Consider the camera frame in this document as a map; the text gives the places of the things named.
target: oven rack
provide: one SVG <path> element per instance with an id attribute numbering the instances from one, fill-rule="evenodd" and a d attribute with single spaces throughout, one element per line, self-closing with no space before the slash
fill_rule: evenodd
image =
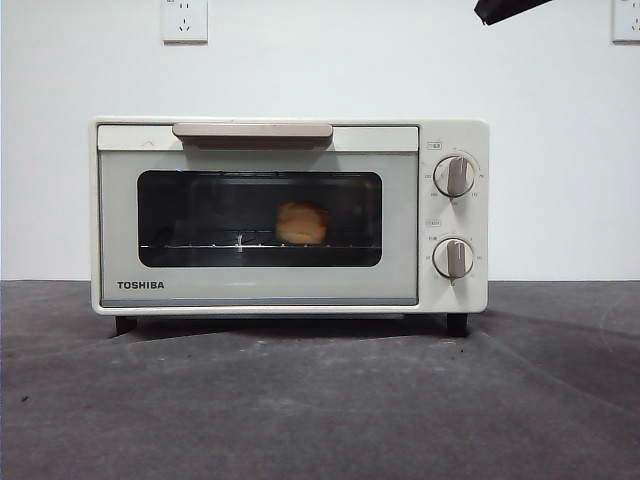
<path id="1" fill-rule="evenodd" d="M 348 242 L 340 242 L 341 238 L 335 233 L 332 233 L 330 237 L 332 237 L 332 241 L 323 244 L 294 244 L 294 243 L 283 243 L 279 239 L 276 238 L 275 232 L 271 230 L 232 230 L 232 231 L 224 231 L 224 232 L 216 232 L 217 234 L 222 234 L 226 238 L 221 238 L 219 241 L 210 243 L 210 244 L 192 244 L 192 243 L 184 243 L 184 244 L 163 244 L 163 245 L 140 245 L 140 248 L 161 248 L 161 249 L 236 249 L 242 251 L 242 249 L 268 249 L 268 248 L 277 248 L 277 249 L 291 249 L 291 250 L 300 250 L 300 249 L 334 249 L 334 250 L 355 250 L 355 249 L 365 249 L 365 250 L 375 250 L 381 249 L 380 245 L 354 245 Z"/>

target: glass window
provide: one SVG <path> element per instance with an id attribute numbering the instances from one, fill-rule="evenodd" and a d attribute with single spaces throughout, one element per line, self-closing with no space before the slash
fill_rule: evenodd
<path id="1" fill-rule="evenodd" d="M 147 171 L 148 267 L 370 267 L 382 256 L 375 173 Z"/>

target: power socket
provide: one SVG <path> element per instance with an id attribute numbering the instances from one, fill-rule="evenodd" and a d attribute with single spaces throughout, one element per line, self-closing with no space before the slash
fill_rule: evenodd
<path id="1" fill-rule="evenodd" d="M 640 44 L 640 0 L 612 0 L 613 43 Z"/>
<path id="2" fill-rule="evenodd" d="M 206 43 L 208 0 L 161 0 L 165 43 Z"/>

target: timer knob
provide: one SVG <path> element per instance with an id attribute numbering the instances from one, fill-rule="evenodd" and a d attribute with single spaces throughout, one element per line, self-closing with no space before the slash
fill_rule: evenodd
<path id="1" fill-rule="evenodd" d="M 442 159 L 433 172 L 433 181 L 440 193 L 452 198 L 461 197 L 471 190 L 474 180 L 473 165 L 462 155 Z"/>
<path id="2" fill-rule="evenodd" d="M 456 280 L 464 277 L 473 267 L 473 251 L 459 238 L 440 242 L 433 251 L 433 264 L 443 277 Z"/>

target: toaster oven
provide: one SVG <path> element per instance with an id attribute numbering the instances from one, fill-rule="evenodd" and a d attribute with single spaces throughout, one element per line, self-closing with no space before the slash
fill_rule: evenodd
<path id="1" fill-rule="evenodd" d="M 94 310 L 467 314 L 487 304 L 489 130 L 465 119 L 91 124 Z"/>

